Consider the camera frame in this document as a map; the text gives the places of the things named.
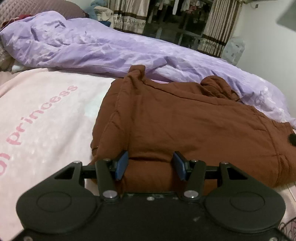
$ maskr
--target purple bedding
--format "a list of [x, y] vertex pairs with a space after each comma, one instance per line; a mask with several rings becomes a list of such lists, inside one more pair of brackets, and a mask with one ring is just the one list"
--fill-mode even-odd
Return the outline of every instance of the purple bedding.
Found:
[[226, 80], [247, 105], [269, 118], [290, 122], [283, 93], [268, 81], [221, 59], [162, 40], [127, 34], [87, 18], [66, 20], [57, 12], [39, 13], [0, 32], [12, 57], [30, 67], [58, 67], [123, 77], [135, 64], [154, 80], [198, 82], [209, 75]]

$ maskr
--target curtain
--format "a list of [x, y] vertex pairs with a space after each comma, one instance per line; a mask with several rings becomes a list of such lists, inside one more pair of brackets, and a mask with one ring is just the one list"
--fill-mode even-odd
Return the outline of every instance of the curtain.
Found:
[[237, 0], [215, 0], [197, 50], [220, 58], [241, 8]]
[[114, 29], [142, 34], [148, 13], [150, 0], [115, 0]]

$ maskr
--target quilted headboard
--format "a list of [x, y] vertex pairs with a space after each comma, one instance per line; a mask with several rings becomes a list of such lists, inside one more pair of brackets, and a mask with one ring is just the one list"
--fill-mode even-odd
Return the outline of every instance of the quilted headboard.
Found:
[[85, 17], [79, 6], [65, 0], [0, 0], [0, 25], [21, 14], [36, 15], [50, 10], [59, 12], [66, 19]]

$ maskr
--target wall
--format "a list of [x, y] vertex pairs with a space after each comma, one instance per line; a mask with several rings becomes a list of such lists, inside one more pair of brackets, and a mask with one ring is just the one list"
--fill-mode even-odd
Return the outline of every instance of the wall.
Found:
[[93, 0], [67, 0], [69, 2], [76, 3], [83, 10], [89, 7]]
[[292, 2], [256, 2], [257, 9], [244, 4], [234, 36], [246, 42], [237, 67], [276, 85], [286, 96], [291, 115], [296, 117], [296, 32], [276, 23]]

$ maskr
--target folded brown clothing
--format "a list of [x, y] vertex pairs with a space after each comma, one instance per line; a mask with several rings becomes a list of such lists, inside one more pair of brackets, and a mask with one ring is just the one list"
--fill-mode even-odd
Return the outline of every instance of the folded brown clothing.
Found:
[[[230, 162], [269, 187], [296, 180], [289, 123], [240, 103], [220, 77], [206, 77], [200, 84], [159, 84], [144, 72], [145, 66], [132, 66], [111, 84], [93, 129], [92, 163], [129, 152], [119, 192], [183, 188], [171, 165], [177, 150], [207, 165]], [[204, 194], [215, 187], [216, 181], [206, 181]]]

